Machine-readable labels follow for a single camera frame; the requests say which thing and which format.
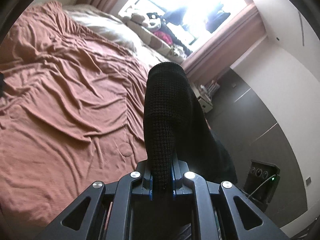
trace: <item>cable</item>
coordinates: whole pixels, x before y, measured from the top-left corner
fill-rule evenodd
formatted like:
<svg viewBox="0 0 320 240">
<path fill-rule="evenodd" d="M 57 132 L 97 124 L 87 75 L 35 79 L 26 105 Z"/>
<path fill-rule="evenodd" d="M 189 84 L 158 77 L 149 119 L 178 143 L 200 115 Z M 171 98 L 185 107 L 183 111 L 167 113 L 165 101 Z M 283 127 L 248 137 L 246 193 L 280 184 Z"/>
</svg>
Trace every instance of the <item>cable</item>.
<svg viewBox="0 0 320 240">
<path fill-rule="evenodd" d="M 257 187 L 250 195 L 249 195 L 249 199 L 250 199 L 250 197 L 263 185 L 263 184 L 265 184 L 267 181 L 269 181 L 269 179 L 272 179 L 273 177 L 275 177 L 275 176 L 277 176 L 276 174 L 275 175 L 272 175 L 272 176 L 270 176 L 268 179 L 266 179 L 264 182 L 262 182 L 261 183 L 261 185 L 259 186 L 259 187 Z"/>
</svg>

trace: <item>bed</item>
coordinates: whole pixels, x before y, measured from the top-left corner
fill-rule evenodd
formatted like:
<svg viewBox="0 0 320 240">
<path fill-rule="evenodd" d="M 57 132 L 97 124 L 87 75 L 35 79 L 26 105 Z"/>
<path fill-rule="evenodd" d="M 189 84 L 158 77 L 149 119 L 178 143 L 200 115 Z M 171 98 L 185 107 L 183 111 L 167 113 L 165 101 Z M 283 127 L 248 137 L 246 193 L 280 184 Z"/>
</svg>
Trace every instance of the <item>bed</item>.
<svg viewBox="0 0 320 240">
<path fill-rule="evenodd" d="M 114 17 L 55 1 L 26 9 L 0 55 L 0 234 L 32 239 L 93 181 L 147 158 L 148 71 L 168 60 Z"/>
</svg>

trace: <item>silver screw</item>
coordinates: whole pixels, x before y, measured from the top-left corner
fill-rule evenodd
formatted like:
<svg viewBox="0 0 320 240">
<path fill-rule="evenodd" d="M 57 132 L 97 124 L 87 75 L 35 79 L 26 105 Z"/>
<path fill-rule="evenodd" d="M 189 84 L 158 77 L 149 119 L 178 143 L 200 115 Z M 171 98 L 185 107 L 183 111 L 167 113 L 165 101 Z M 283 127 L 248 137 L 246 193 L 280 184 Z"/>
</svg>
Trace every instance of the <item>silver screw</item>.
<svg viewBox="0 0 320 240">
<path fill-rule="evenodd" d="M 184 176 L 187 178 L 187 179 L 194 179 L 194 177 L 196 176 L 194 172 L 192 171 L 187 171 Z"/>
<path fill-rule="evenodd" d="M 130 176 L 133 177 L 133 178 L 138 178 L 138 177 L 140 177 L 140 172 L 133 171 L 133 172 L 130 173 Z"/>
<path fill-rule="evenodd" d="M 95 181 L 93 184 L 92 184 L 92 187 L 94 188 L 101 188 L 103 185 L 103 183 L 101 181 Z"/>
<path fill-rule="evenodd" d="M 230 181 L 224 181 L 224 182 L 222 182 L 222 186 L 225 188 L 231 188 L 232 183 Z"/>
</svg>

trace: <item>stuffed animal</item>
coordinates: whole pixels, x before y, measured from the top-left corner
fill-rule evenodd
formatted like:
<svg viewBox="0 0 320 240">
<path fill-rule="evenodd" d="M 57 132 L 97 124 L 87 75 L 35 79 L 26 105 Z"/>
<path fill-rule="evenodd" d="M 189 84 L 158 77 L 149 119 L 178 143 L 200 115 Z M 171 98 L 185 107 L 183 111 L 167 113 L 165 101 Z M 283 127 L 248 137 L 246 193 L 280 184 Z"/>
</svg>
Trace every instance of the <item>stuffed animal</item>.
<svg viewBox="0 0 320 240">
<path fill-rule="evenodd" d="M 127 23 L 129 20 L 145 27 L 148 31 L 154 33 L 161 27 L 161 20 L 149 19 L 148 15 L 139 9 L 134 9 L 131 6 L 125 12 L 119 13 L 120 19 Z"/>
</svg>

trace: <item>bright window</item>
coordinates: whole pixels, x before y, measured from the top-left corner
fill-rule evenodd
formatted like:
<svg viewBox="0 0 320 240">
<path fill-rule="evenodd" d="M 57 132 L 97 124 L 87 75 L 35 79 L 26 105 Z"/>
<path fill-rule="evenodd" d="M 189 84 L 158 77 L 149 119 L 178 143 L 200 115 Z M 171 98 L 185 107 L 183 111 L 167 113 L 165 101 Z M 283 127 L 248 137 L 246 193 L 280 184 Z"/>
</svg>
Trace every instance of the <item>bright window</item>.
<svg viewBox="0 0 320 240">
<path fill-rule="evenodd" d="M 182 43 L 195 51 L 238 14 L 246 3 L 244 0 L 129 0 L 122 10 L 126 10 L 130 5 L 145 13 L 157 13 L 161 16 L 168 11 L 186 7 L 182 23 L 180 25 L 167 23 L 167 26 Z M 208 29 L 211 21 L 215 21 L 215 17 L 219 16 L 216 14 L 216 9 L 220 9 L 219 15 L 225 13 L 228 17 L 222 24 L 216 21 L 211 29 L 214 31 L 210 33 Z"/>
</svg>

